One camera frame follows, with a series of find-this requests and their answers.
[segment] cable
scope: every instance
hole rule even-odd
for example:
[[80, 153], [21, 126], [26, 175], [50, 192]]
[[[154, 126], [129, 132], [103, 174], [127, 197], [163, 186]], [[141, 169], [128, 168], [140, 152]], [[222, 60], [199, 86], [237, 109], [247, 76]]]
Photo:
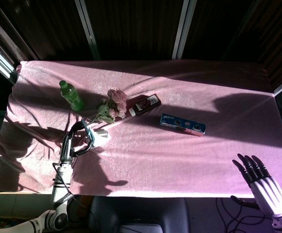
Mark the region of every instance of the cable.
[[[227, 208], [226, 208], [226, 206], [225, 206], [225, 204], [224, 204], [223, 199], [221, 199], [221, 202], [222, 202], [222, 205], [223, 205], [224, 210], [225, 210], [225, 211], [227, 212], [227, 214], [233, 219], [233, 221], [239, 222], [238, 217], [240, 216], [240, 214], [238, 214], [237, 217], [233, 217], [233, 216], [228, 212], [228, 210], [227, 210]], [[258, 224], [262, 223], [263, 221], [264, 221], [264, 219], [260, 220], [259, 222], [254, 222], [254, 223], [249, 223], [249, 222], [241, 222], [241, 223], [244, 224], [244, 225], [258, 225]]]
[[227, 226], [226, 226], [226, 223], [225, 223], [225, 220], [224, 220], [222, 214], [221, 214], [220, 211], [219, 211], [218, 204], [217, 204], [217, 200], [218, 200], [218, 198], [215, 199], [215, 206], [216, 206], [216, 209], [217, 209], [217, 211], [218, 211], [218, 214], [219, 214], [220, 218], [222, 219], [222, 221], [223, 221], [223, 223], [224, 223], [225, 231], [227, 231]]
[[97, 222], [96, 218], [94, 217], [94, 214], [92, 213], [92, 211], [91, 211], [91, 210], [90, 210], [90, 212], [89, 212], [89, 213], [92, 215], [93, 220], [94, 220], [94, 222], [95, 222], [95, 224], [96, 224], [97, 232], [99, 232], [98, 222]]
[[70, 194], [72, 194], [72, 192], [68, 189], [67, 185], [65, 184], [65, 182], [64, 182], [64, 180], [63, 180], [63, 178], [62, 178], [62, 176], [59, 174], [57, 168], [55, 167], [55, 166], [57, 166], [57, 165], [60, 165], [60, 164], [58, 164], [58, 163], [52, 163], [52, 166], [53, 166], [55, 172], [57, 173], [59, 179], [60, 179], [61, 182], [63, 183], [63, 185], [64, 185], [64, 187], [66, 188], [67, 192], [70, 193]]
[[79, 220], [79, 221], [74, 221], [74, 220], [72, 220], [72, 218], [70, 217], [69, 209], [70, 209], [70, 206], [71, 206], [72, 202], [73, 202], [73, 201], [76, 201], [77, 206], [81, 206], [82, 208], [85, 208], [84, 205], [82, 205], [81, 203], [79, 203], [79, 202], [77, 201], [76, 198], [79, 197], [79, 196], [80, 196], [80, 195], [75, 195], [72, 199], [70, 199], [70, 200], [67, 202], [66, 212], [67, 212], [68, 220], [69, 220], [70, 222], [72, 222], [72, 223], [78, 223], [78, 222], [80, 222], [80, 220]]
[[239, 229], [237, 229], [238, 226], [239, 226], [240, 224], [242, 224], [242, 220], [244, 220], [244, 219], [247, 218], [247, 217], [262, 218], [263, 221], [264, 221], [265, 219], [271, 219], [271, 218], [268, 218], [268, 217], [265, 217], [265, 216], [244, 216], [243, 218], [240, 219], [240, 221], [238, 221], [236, 227], [235, 227], [233, 230], [229, 231], [228, 233], [232, 233], [232, 232], [234, 233], [235, 231], [238, 231], [238, 230], [239, 230]]
[[221, 202], [222, 202], [222, 206], [224, 208], [224, 210], [226, 211], [226, 213], [232, 218], [232, 220], [230, 220], [230, 222], [227, 224], [227, 229], [226, 229], [226, 233], [228, 233], [228, 228], [229, 226], [236, 220], [237, 221], [237, 218], [241, 215], [241, 212], [242, 212], [242, 205], [240, 205], [240, 209], [236, 215], [236, 217], [233, 217], [229, 211], [227, 210], [225, 204], [224, 204], [224, 201], [223, 201], [223, 198], [221, 199]]
[[[268, 217], [265, 217], [265, 216], [245, 216], [245, 217], [241, 218], [240, 220], [238, 220], [238, 217], [241, 215], [241, 212], [242, 212], [242, 206], [240, 206], [240, 209], [239, 209], [239, 211], [238, 211], [236, 217], [234, 217], [234, 216], [232, 216], [232, 215], [229, 213], [229, 211], [227, 210], [227, 208], [226, 208], [226, 206], [225, 206], [225, 203], [224, 203], [223, 199], [221, 199], [221, 204], [222, 204], [224, 210], [225, 210], [226, 213], [232, 218], [232, 220], [226, 225], [225, 220], [224, 220], [224, 218], [223, 218], [223, 216], [222, 216], [222, 214], [221, 214], [221, 212], [220, 212], [220, 210], [219, 210], [219, 208], [218, 208], [218, 203], [217, 203], [217, 201], [218, 201], [218, 198], [216, 198], [216, 209], [217, 209], [217, 211], [218, 211], [218, 213], [219, 213], [219, 215], [220, 215], [220, 217], [221, 217], [221, 219], [222, 219], [222, 221], [223, 221], [223, 223], [224, 223], [225, 232], [226, 232], [226, 233], [232, 233], [232, 232], [235, 233], [236, 231], [241, 231], [241, 232], [246, 233], [244, 230], [238, 229], [238, 226], [239, 226], [240, 224], [244, 224], [244, 225], [258, 225], [258, 224], [262, 223], [265, 219], [270, 219], [270, 220], [271, 220], [271, 218], [268, 218]], [[258, 222], [254, 222], [254, 223], [242, 222], [242, 221], [243, 221], [245, 218], [247, 218], [247, 217], [261, 218], [261, 220], [258, 221]], [[233, 230], [228, 231], [229, 226], [230, 226], [234, 221], [237, 222], [236, 227], [235, 227]]]

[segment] table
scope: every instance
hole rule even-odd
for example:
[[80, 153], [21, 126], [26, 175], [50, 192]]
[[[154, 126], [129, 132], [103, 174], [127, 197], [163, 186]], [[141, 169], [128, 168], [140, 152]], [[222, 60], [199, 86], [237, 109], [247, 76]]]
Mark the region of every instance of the table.
[[[162, 105], [104, 127], [111, 140], [74, 161], [74, 194], [137, 197], [252, 197], [237, 153], [257, 155], [282, 186], [282, 121], [267, 75], [254, 63], [218, 61], [22, 62], [0, 130], [0, 191], [51, 193], [70, 127], [96, 114], [108, 89], [130, 99], [156, 93]], [[73, 84], [79, 114], [60, 96]], [[205, 136], [159, 125], [162, 113], [207, 125]], [[79, 149], [84, 133], [75, 140]]]

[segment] green leaf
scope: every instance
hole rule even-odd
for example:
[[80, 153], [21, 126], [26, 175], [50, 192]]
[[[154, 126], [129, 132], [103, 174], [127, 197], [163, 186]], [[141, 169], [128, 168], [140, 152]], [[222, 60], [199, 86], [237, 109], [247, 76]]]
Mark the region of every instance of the green leaf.
[[107, 116], [108, 115], [108, 104], [102, 104], [99, 108], [98, 108], [98, 115], [101, 116]]
[[101, 116], [101, 117], [99, 117], [99, 120], [103, 120], [103, 121], [105, 121], [108, 124], [113, 124], [114, 123], [114, 120], [111, 117], [109, 117], [109, 116]]

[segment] wire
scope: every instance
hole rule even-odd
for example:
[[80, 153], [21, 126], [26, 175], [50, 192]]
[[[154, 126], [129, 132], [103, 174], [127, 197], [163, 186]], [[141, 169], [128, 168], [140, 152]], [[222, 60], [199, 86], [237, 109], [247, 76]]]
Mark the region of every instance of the wire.
[[224, 204], [224, 201], [223, 201], [223, 198], [221, 199], [221, 202], [222, 202], [222, 206], [224, 208], [224, 210], [226, 211], [226, 213], [232, 218], [232, 220], [230, 220], [230, 222], [227, 224], [227, 229], [226, 229], [226, 233], [228, 233], [228, 228], [229, 226], [236, 220], [237, 221], [237, 218], [241, 215], [241, 212], [242, 212], [242, 205], [240, 205], [240, 209], [236, 215], [236, 217], [233, 217], [229, 211], [227, 210], [225, 204]]
[[[224, 220], [224, 218], [223, 218], [223, 216], [222, 216], [222, 214], [221, 214], [221, 212], [220, 212], [220, 210], [219, 210], [217, 201], [218, 201], [218, 198], [216, 198], [216, 208], [217, 208], [217, 211], [218, 211], [218, 213], [219, 213], [221, 219], [223, 220], [223, 223], [224, 223], [224, 225], [225, 225], [225, 232], [226, 232], [226, 233], [231, 233], [231, 232], [234, 233], [234, 232], [236, 232], [236, 231], [241, 231], [241, 232], [246, 233], [244, 230], [238, 229], [238, 226], [239, 226], [240, 224], [243, 224], [243, 225], [258, 225], [258, 224], [262, 223], [265, 219], [270, 219], [270, 220], [271, 220], [271, 218], [267, 218], [267, 217], [265, 217], [265, 216], [245, 216], [245, 217], [241, 218], [240, 220], [238, 220], [238, 217], [241, 215], [241, 212], [242, 212], [242, 205], [240, 206], [240, 209], [239, 209], [239, 211], [238, 211], [236, 217], [234, 217], [234, 216], [232, 216], [232, 215], [229, 213], [229, 211], [227, 210], [227, 208], [226, 208], [226, 206], [225, 206], [225, 203], [224, 203], [223, 199], [221, 199], [221, 204], [222, 204], [224, 210], [225, 210], [226, 213], [232, 218], [232, 220], [226, 225], [225, 220]], [[243, 221], [245, 218], [247, 218], [247, 217], [261, 218], [261, 220], [258, 221], [258, 222], [254, 222], [254, 223], [242, 222], [242, 221]], [[237, 222], [236, 227], [235, 227], [233, 230], [228, 231], [230, 225], [231, 225], [234, 221]]]
[[[233, 217], [233, 216], [228, 212], [228, 210], [227, 210], [227, 208], [226, 208], [226, 206], [225, 206], [225, 204], [224, 204], [223, 199], [221, 199], [221, 202], [222, 202], [222, 205], [223, 205], [224, 210], [225, 210], [225, 211], [227, 212], [227, 214], [233, 219], [233, 221], [239, 222], [238, 217], [240, 216], [240, 214], [238, 214], [236, 217]], [[264, 221], [264, 219], [261, 219], [259, 222], [254, 222], [254, 223], [249, 223], [249, 222], [241, 222], [241, 223], [244, 224], [244, 225], [258, 225], [258, 224], [262, 223], [263, 221]]]
[[215, 199], [215, 206], [216, 206], [216, 209], [217, 209], [217, 211], [218, 211], [218, 214], [219, 214], [220, 218], [222, 219], [222, 221], [223, 221], [223, 223], [224, 223], [225, 231], [227, 231], [226, 222], [225, 222], [225, 220], [224, 220], [222, 214], [221, 214], [220, 211], [219, 211], [218, 204], [217, 204], [217, 200], [218, 200], [218, 198]]
[[60, 164], [58, 164], [58, 163], [52, 163], [52, 166], [53, 166], [55, 172], [57, 173], [59, 179], [60, 179], [61, 182], [63, 183], [63, 185], [64, 185], [64, 187], [66, 188], [67, 192], [70, 193], [70, 194], [72, 194], [72, 192], [68, 189], [67, 185], [65, 184], [65, 182], [64, 182], [64, 180], [63, 180], [63, 178], [62, 178], [62, 176], [61, 176], [60, 173], [58, 172], [58, 169], [55, 167], [55, 166], [57, 166], [57, 165], [60, 165]]
[[235, 227], [233, 230], [229, 231], [228, 233], [232, 233], [232, 232], [238, 231], [238, 230], [239, 230], [239, 229], [237, 229], [238, 226], [239, 226], [240, 224], [242, 224], [242, 220], [244, 220], [244, 219], [247, 218], [247, 217], [262, 218], [263, 221], [264, 221], [265, 219], [271, 219], [271, 218], [268, 218], [268, 217], [265, 217], [265, 216], [244, 216], [243, 218], [240, 219], [240, 221], [238, 221], [236, 227]]
[[93, 217], [93, 220], [94, 220], [94, 222], [95, 222], [95, 224], [96, 224], [96, 228], [97, 228], [97, 232], [98, 232], [98, 230], [99, 230], [99, 228], [98, 228], [98, 222], [97, 222], [96, 218], [94, 217], [94, 214], [92, 213], [91, 210], [90, 210], [89, 213], [90, 213], [90, 214], [92, 215], [92, 217]]

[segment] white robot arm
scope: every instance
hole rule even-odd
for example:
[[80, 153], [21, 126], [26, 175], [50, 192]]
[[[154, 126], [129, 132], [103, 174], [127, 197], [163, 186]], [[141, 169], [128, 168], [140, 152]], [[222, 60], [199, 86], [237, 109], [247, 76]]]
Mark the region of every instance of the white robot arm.
[[267, 168], [256, 156], [238, 154], [244, 167], [233, 160], [243, 178], [249, 185], [258, 205], [258, 208], [273, 219], [272, 227], [282, 233], [282, 189], [278, 182], [270, 176]]
[[71, 141], [74, 136], [74, 133], [84, 128], [86, 129], [88, 136], [90, 136], [90, 132], [87, 129], [86, 123], [83, 120], [76, 122], [72, 126], [69, 134], [64, 137], [62, 143], [60, 163], [52, 164], [56, 171], [56, 177], [51, 196], [52, 204], [55, 208], [55, 211], [48, 210], [35, 219], [23, 222], [19, 225], [10, 228], [0, 229], [0, 233], [42, 233], [44, 229], [52, 229], [59, 231], [66, 226], [67, 201], [73, 198], [74, 196], [69, 191], [71, 177], [73, 173], [71, 163], [74, 157], [78, 157], [79, 155], [86, 153], [93, 146], [92, 140], [89, 140], [87, 147], [80, 151], [75, 152], [74, 148], [71, 146]]

